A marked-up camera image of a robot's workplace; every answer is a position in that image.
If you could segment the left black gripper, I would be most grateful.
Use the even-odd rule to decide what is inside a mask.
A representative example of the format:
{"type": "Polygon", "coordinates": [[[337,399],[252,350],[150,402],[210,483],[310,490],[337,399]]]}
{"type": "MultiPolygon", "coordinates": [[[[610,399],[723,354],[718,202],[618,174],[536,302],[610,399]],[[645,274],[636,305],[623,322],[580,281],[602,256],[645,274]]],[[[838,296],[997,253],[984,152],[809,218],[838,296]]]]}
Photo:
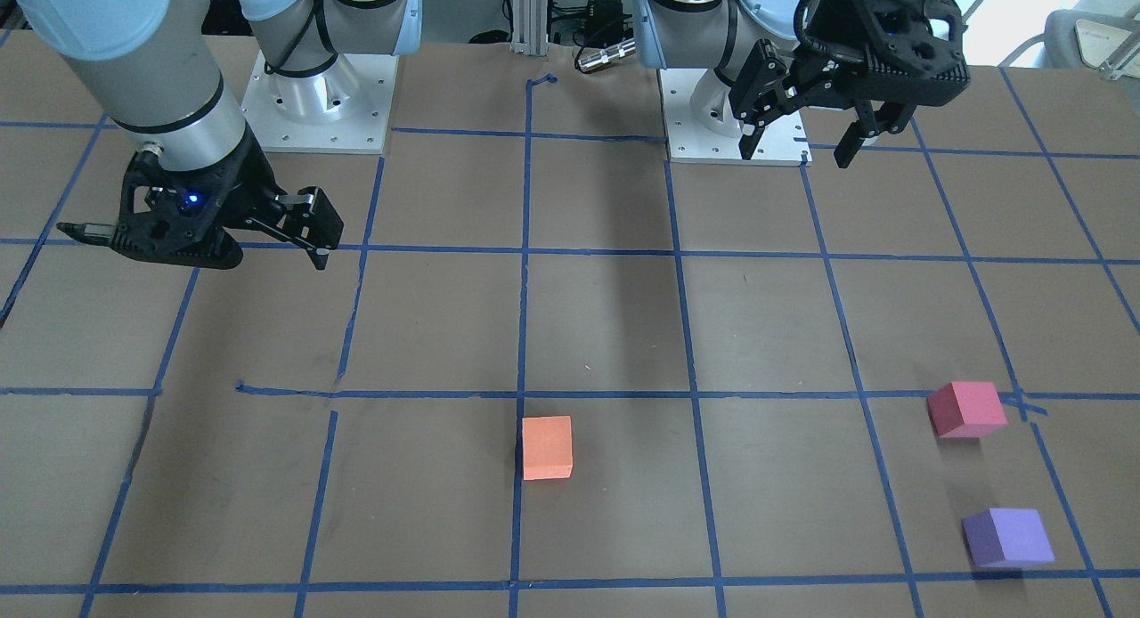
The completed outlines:
{"type": "Polygon", "coordinates": [[[899,135],[917,106],[940,107],[964,92],[972,82],[964,29],[954,0],[799,1],[793,59],[757,39],[728,89],[738,155],[754,158],[769,127],[803,108],[852,108],[856,119],[834,147],[846,170],[868,143],[899,135]]]}

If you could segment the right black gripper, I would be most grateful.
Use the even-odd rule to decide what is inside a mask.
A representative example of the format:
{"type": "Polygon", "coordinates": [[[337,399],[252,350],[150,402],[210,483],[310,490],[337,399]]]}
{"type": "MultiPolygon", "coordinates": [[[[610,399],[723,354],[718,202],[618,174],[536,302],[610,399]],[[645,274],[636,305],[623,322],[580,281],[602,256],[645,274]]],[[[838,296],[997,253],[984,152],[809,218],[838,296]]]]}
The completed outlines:
{"type": "Polygon", "coordinates": [[[192,171],[164,170],[156,146],[137,151],[127,164],[114,223],[58,222],[57,228],[78,243],[147,265],[220,270],[243,258],[231,229],[259,230],[304,250],[321,273],[345,222],[319,187],[280,193],[261,147],[241,141],[220,162],[192,171]]]}

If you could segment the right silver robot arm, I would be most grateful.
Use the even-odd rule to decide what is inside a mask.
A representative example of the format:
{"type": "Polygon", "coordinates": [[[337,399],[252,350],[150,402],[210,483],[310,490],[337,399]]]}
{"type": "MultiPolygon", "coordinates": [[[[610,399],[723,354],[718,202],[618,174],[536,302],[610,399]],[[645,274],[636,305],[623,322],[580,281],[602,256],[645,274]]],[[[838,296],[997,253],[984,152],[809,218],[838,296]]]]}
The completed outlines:
{"type": "Polygon", "coordinates": [[[394,67],[420,50],[423,0],[239,0],[260,62],[237,99],[205,44],[212,0],[16,0],[135,144],[113,223],[57,225],[147,265],[233,269],[233,230],[325,269],[345,223],[321,188],[284,192],[272,151],[381,154],[394,67]]]}

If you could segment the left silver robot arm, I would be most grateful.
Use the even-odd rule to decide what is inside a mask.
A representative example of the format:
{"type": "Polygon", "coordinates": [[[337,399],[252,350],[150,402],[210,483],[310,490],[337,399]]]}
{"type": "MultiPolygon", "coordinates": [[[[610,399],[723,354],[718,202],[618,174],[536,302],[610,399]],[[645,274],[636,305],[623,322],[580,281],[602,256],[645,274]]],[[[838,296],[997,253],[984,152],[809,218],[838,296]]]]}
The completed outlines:
{"type": "Polygon", "coordinates": [[[634,38],[652,70],[695,71],[663,83],[671,151],[689,158],[769,157],[766,132],[805,108],[852,109],[834,146],[840,168],[921,107],[943,107],[972,82],[954,0],[638,0],[634,38]]]}

